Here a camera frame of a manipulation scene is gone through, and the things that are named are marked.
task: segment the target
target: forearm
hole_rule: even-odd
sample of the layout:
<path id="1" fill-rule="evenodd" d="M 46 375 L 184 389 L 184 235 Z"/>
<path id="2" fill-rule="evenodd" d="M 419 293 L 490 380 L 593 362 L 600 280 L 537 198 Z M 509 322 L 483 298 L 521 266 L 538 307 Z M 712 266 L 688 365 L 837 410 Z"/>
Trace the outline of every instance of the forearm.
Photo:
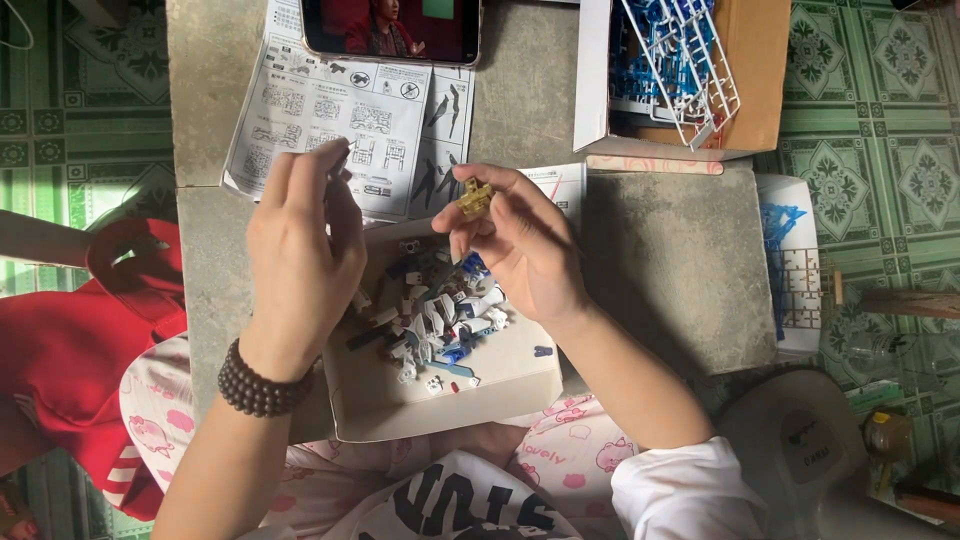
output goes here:
<path id="1" fill-rule="evenodd" d="M 156 516 L 154 540 L 234 540 L 259 527 L 286 457 L 290 415 L 256 418 L 218 396 Z"/>
<path id="2" fill-rule="evenodd" d="M 591 304 L 547 331 L 640 447 L 678 448 L 712 436 L 709 418 L 684 382 L 600 307 Z"/>

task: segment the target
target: open box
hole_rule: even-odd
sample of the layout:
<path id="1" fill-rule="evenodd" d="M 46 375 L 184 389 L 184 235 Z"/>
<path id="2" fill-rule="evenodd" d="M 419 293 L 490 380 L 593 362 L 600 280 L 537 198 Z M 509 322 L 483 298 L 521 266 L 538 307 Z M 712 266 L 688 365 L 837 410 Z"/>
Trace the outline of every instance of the open box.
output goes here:
<path id="1" fill-rule="evenodd" d="M 736 82 L 740 110 L 719 137 L 694 151 L 683 145 L 672 124 L 611 126 L 608 49 L 612 5 L 619 1 L 591 0 L 580 5 L 574 152 L 721 161 L 776 149 L 790 0 L 716 0 L 713 21 Z"/>
<path id="2" fill-rule="evenodd" d="M 369 261 L 361 286 L 375 290 L 387 265 L 399 257 L 400 241 L 432 234 L 429 219 L 365 231 Z M 380 304 L 398 304 L 401 288 L 388 280 L 383 287 L 386 302 Z M 378 357 L 375 345 L 348 351 L 346 342 L 359 328 L 339 326 L 324 347 L 324 373 L 337 439 L 373 442 L 412 437 L 551 406 L 563 391 L 556 344 L 543 327 L 514 309 L 509 299 L 497 307 L 508 312 L 510 326 L 482 338 L 473 353 L 458 362 L 480 379 L 476 387 L 469 385 L 469 378 L 422 366 L 415 382 L 402 384 L 396 379 L 398 370 Z M 537 346 L 550 347 L 553 354 L 536 357 Z M 438 375 L 444 390 L 431 396 L 425 382 Z M 452 381 L 460 387 L 459 393 L 450 389 Z"/>

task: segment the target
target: left hand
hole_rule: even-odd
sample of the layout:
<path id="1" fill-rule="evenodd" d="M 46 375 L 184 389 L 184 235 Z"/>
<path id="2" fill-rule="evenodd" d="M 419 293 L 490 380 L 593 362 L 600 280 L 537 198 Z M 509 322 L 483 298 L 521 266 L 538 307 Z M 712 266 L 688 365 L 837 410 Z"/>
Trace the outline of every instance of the left hand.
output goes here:
<path id="1" fill-rule="evenodd" d="M 274 382 L 300 380 L 313 365 L 367 264 L 349 173 L 327 180 L 347 152 L 340 138 L 309 154 L 277 156 L 247 228 L 255 295 L 240 356 Z"/>

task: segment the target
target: gold plastic part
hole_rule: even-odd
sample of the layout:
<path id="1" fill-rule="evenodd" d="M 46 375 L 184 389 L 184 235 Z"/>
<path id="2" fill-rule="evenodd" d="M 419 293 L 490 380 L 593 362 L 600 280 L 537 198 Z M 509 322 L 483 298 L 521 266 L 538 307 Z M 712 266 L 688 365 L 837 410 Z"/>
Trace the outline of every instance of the gold plastic part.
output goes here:
<path id="1" fill-rule="evenodd" d="M 464 183 L 467 192 L 457 199 L 457 207 L 464 211 L 464 215 L 480 213 L 490 207 L 493 188 L 490 184 L 477 187 L 477 180 L 471 178 Z"/>

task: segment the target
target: t-shirt sleeve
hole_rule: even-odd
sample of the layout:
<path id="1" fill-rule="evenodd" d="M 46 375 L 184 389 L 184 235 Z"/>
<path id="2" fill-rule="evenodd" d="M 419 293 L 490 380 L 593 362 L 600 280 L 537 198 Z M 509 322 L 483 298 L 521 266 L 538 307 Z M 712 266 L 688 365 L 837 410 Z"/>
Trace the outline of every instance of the t-shirt sleeve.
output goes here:
<path id="1" fill-rule="evenodd" d="M 674 450 L 650 450 L 613 472 L 613 507 L 633 540 L 762 538 L 763 501 L 740 476 L 724 437 Z"/>
<path id="2" fill-rule="evenodd" d="M 237 540 L 297 540 L 297 533 L 289 525 L 270 525 L 255 528 Z"/>

